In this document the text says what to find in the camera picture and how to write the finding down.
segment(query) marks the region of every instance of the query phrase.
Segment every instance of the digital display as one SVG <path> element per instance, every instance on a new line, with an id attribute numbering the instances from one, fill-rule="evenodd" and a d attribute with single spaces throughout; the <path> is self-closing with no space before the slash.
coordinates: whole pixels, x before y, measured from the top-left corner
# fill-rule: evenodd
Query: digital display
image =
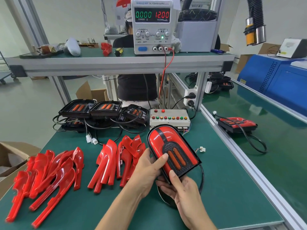
<path id="1" fill-rule="evenodd" d="M 134 8 L 136 23 L 169 23 L 170 8 Z"/>

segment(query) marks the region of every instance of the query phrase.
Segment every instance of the blue pen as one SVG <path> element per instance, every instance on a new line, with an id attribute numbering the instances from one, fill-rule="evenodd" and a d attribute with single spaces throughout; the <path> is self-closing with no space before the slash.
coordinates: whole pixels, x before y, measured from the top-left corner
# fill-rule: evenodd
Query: blue pen
<path id="1" fill-rule="evenodd" d="M 215 52 L 215 53 L 225 53 L 225 51 L 223 51 L 223 50 L 218 50 L 218 49 L 211 49 L 211 52 Z"/>

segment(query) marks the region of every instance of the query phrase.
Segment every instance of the white machine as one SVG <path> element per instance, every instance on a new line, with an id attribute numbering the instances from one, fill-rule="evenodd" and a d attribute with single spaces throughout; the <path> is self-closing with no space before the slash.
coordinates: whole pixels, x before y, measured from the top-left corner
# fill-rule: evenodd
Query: white machine
<path id="1" fill-rule="evenodd" d="M 134 53 L 170 53 L 173 1 L 131 0 L 131 11 Z"/>
<path id="2" fill-rule="evenodd" d="M 150 110 L 150 127 L 155 127 L 160 124 L 170 124 L 176 127 L 179 131 L 188 130 L 190 127 L 190 119 L 186 110 Z"/>

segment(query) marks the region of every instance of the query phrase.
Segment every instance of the green work surface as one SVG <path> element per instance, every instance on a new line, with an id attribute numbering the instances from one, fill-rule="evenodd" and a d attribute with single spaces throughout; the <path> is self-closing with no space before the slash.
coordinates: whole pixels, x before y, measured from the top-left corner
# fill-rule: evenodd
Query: green work surface
<path id="1" fill-rule="evenodd" d="M 116 48 L 113 48 L 112 53 L 110 53 L 108 55 L 108 57 L 116 57 L 114 52 L 115 52 Z M 214 53 L 214 52 L 180 52 L 180 53 L 175 53 L 175 56 L 203 56 L 203 55 L 231 55 L 229 53 L 225 53 L 225 54 L 218 54 L 218 53 Z M 136 55 L 134 53 L 134 48 L 124 48 L 124 52 L 122 53 L 121 57 L 147 57 L 147 56 L 164 56 L 164 54 L 161 55 Z M 82 47 L 81 48 L 81 56 L 80 58 L 84 58 L 84 57 L 104 57 L 102 50 L 100 48 L 86 48 L 86 47 Z M 77 58 L 75 56 L 72 55 L 66 55 L 64 53 L 53 56 L 51 58 Z"/>
<path id="2" fill-rule="evenodd" d="M 178 76 L 184 81 L 187 74 Z M 267 154 L 258 153 L 242 135 L 232 135 L 232 138 L 307 222 L 307 124 L 236 83 L 229 92 L 205 94 L 202 104 L 220 116 L 242 117 L 258 124 L 253 135 L 266 143 Z M 255 106 L 262 107 L 259 114 L 252 112 Z M 252 142 L 263 148 L 258 142 Z"/>
<path id="3" fill-rule="evenodd" d="M 205 173 L 205 185 L 201 197 L 208 215 L 217 228 L 228 229 L 283 221 L 201 113 L 198 113 L 191 122 L 192 129 L 185 138 L 193 148 L 200 146 L 206 148 L 205 153 L 198 153 Z M 116 138 L 118 129 L 113 128 L 104 134 L 107 137 L 100 140 L 106 142 L 109 137 Z M 146 136 L 147 132 L 141 134 L 142 142 L 146 142 Z M 77 146 L 84 152 L 85 166 L 82 171 L 81 189 L 73 191 L 70 188 L 41 224 L 40 229 L 94 229 L 121 191 L 120 181 L 115 181 L 114 187 L 103 186 L 98 195 L 87 188 L 97 169 L 96 159 L 102 147 L 86 143 L 84 134 L 57 132 L 42 152 L 50 149 L 58 154 Z M 198 185 L 200 184 L 199 167 L 192 170 L 189 176 Z M 7 224 L 5 218 L 15 193 L 9 190 L 0 200 L 0 229 L 32 229 L 31 223 L 43 211 L 47 202 L 45 201 L 37 211 L 31 212 L 28 208 L 33 201 L 24 200 L 15 222 Z M 140 202 L 129 229 L 179 230 L 186 227 L 178 211 L 161 200 L 154 184 L 149 195 Z"/>

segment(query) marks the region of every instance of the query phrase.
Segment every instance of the hand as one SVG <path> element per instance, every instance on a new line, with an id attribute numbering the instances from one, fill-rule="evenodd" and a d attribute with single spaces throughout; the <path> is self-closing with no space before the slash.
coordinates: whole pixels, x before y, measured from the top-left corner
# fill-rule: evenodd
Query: hand
<path id="1" fill-rule="evenodd" d="M 172 185 L 163 177 L 159 177 L 156 184 L 175 201 L 184 224 L 189 229 L 216 229 L 206 213 L 196 182 L 186 176 L 180 181 L 173 170 L 169 178 Z"/>
<path id="2" fill-rule="evenodd" d="M 150 158 L 150 151 L 149 148 L 147 148 L 138 160 L 127 185 L 133 187 L 133 189 L 141 195 L 141 198 L 146 197 L 154 180 L 160 175 L 160 169 L 167 162 L 168 157 L 169 155 L 165 153 L 154 162 L 154 158 Z"/>

